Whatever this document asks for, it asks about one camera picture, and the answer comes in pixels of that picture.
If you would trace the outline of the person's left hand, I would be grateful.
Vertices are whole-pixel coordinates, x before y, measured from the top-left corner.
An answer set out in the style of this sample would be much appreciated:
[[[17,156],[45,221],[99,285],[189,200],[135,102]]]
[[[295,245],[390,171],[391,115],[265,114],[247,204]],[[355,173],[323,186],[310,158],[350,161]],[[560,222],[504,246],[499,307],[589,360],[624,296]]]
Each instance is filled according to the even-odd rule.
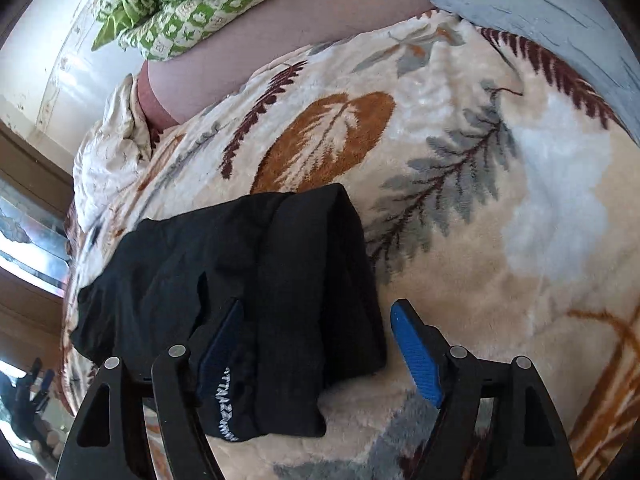
[[[38,431],[38,438],[30,442],[30,447],[40,467],[49,476],[54,477],[64,451],[65,442],[46,420],[37,417],[35,427]]]

